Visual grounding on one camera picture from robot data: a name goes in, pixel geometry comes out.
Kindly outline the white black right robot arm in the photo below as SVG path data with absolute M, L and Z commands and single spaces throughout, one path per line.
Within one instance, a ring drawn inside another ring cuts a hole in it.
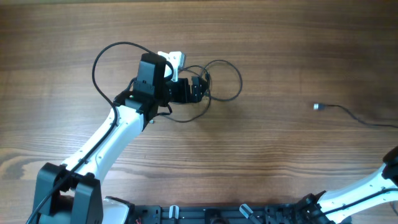
M 294 208 L 297 223 L 342 223 L 351 215 L 397 200 L 397 148 L 371 175 L 342 189 L 309 194 Z

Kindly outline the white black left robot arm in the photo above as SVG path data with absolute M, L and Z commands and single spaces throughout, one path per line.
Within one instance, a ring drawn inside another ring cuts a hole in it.
M 138 74 L 111 102 L 106 121 L 60 165 L 46 163 L 37 175 L 34 206 L 28 223 L 128 223 L 135 206 L 103 197 L 101 184 L 126 146 L 156 116 L 172 113 L 171 103 L 199 103 L 209 90 L 204 70 L 191 79 L 181 52 L 142 54 Z M 159 112 L 160 107 L 169 109 Z

